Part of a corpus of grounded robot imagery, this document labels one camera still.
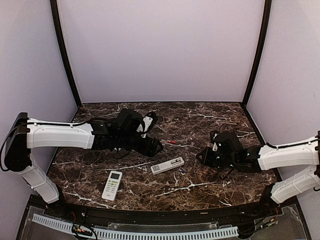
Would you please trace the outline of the white KT-16 remote control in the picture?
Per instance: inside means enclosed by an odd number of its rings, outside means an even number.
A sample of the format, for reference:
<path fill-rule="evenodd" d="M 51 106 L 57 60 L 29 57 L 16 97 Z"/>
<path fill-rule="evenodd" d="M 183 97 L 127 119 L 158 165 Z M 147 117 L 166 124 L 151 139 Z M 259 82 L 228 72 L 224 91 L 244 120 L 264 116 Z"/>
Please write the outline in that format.
<path fill-rule="evenodd" d="M 177 157 L 150 167 L 153 175 L 164 173 L 166 171 L 181 167 L 185 164 L 185 161 L 182 157 Z"/>

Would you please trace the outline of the white remote with green buttons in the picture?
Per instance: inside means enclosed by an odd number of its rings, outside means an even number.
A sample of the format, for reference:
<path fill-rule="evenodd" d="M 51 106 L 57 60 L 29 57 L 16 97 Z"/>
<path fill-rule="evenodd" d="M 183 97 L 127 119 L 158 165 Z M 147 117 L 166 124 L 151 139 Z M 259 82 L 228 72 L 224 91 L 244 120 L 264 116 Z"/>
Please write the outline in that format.
<path fill-rule="evenodd" d="M 123 173 L 112 170 L 107 178 L 101 197 L 107 201 L 114 201 L 116 199 Z"/>

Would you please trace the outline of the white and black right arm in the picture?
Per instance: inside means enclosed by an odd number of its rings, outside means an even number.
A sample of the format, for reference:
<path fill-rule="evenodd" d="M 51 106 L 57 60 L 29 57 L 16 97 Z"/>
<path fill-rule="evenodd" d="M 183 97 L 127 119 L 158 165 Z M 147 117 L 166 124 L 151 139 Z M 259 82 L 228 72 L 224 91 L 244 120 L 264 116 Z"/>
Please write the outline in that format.
<path fill-rule="evenodd" d="M 206 147 L 196 159 L 214 169 L 233 168 L 241 173 L 258 173 L 280 167 L 306 166 L 292 177 L 272 183 L 263 190 L 255 213 L 266 217 L 275 206 L 305 191 L 320 189 L 320 136 L 306 140 L 244 148 L 231 131 L 210 133 L 212 147 Z"/>

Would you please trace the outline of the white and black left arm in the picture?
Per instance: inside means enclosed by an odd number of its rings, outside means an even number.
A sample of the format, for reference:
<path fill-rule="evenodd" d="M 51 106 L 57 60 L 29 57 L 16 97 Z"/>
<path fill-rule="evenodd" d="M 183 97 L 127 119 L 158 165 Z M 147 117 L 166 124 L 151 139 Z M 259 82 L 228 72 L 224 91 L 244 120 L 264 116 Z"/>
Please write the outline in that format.
<path fill-rule="evenodd" d="M 135 151 L 153 158 L 163 145 L 148 136 L 158 121 L 155 112 L 142 116 L 124 108 L 115 118 L 94 117 L 84 122 L 51 122 L 29 118 L 21 112 L 0 147 L 0 169 L 19 174 L 60 218 L 67 218 L 70 206 L 63 194 L 32 157 L 36 148 L 58 147 L 85 150 Z"/>

